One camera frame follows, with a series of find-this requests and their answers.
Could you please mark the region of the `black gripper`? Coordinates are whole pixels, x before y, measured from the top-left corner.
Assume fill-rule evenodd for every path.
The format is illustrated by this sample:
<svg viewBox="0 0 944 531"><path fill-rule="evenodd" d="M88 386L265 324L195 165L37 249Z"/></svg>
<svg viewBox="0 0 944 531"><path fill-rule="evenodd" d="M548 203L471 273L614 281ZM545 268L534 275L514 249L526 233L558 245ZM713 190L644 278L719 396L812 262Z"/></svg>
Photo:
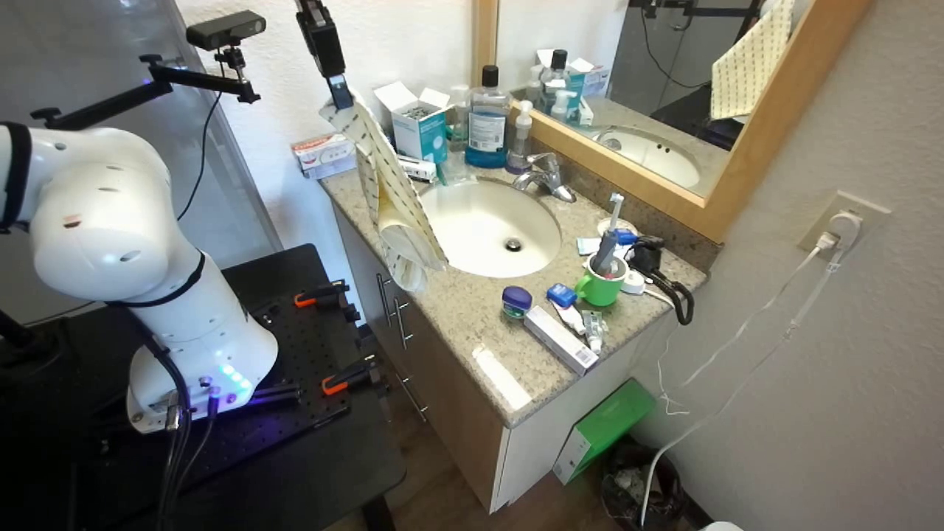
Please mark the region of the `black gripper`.
<svg viewBox="0 0 944 531"><path fill-rule="evenodd" d="M344 79L344 56L328 6L321 0L297 0L294 22L301 26L310 56L319 66L319 73L328 84L332 107L349 109L355 103L355 94Z"/></svg>

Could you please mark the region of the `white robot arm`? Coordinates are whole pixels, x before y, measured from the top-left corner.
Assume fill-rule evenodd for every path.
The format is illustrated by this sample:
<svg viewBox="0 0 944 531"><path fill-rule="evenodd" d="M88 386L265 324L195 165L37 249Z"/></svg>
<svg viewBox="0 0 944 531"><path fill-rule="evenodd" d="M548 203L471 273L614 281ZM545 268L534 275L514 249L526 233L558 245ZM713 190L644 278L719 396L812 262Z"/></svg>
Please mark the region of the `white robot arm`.
<svg viewBox="0 0 944 531"><path fill-rule="evenodd" d="M26 224L34 275L55 292L130 309L158 346L130 360L139 433L242 410L278 339L176 224L170 172L119 127L2 125L2 228Z"/></svg>

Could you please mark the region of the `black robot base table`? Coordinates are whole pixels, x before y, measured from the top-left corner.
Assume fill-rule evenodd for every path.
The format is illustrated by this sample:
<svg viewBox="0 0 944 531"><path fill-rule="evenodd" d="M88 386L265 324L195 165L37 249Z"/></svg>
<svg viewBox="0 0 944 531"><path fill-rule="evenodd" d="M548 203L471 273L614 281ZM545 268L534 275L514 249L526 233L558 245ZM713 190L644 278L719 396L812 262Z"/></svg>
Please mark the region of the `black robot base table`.
<svg viewBox="0 0 944 531"><path fill-rule="evenodd" d="M372 358L357 309L310 245L228 273L278 339L250 396L200 379L186 430L136 433L123 413L144 330L123 309L34 324L2 351L0 531L394 531L405 467L374 386L328 382Z"/></svg>

